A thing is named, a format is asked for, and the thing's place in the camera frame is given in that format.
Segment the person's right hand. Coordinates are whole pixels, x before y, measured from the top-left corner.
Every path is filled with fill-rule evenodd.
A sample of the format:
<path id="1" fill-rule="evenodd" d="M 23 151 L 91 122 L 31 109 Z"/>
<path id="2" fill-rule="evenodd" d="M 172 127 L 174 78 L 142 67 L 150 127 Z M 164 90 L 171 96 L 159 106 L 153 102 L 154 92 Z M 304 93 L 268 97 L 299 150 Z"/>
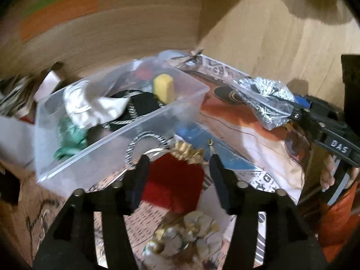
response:
<path id="1" fill-rule="evenodd" d="M 326 191 L 329 187 L 334 185 L 335 179 L 333 174 L 335 170 L 336 170 L 335 161 L 333 160 L 332 155 L 329 154 L 327 158 L 325 158 L 324 167 L 320 174 L 320 185 L 323 191 Z M 359 175 L 359 168 L 352 168 L 349 172 L 350 178 L 344 188 L 348 189 L 349 187 L 351 187 L 354 181 L 358 178 L 358 175 Z"/>

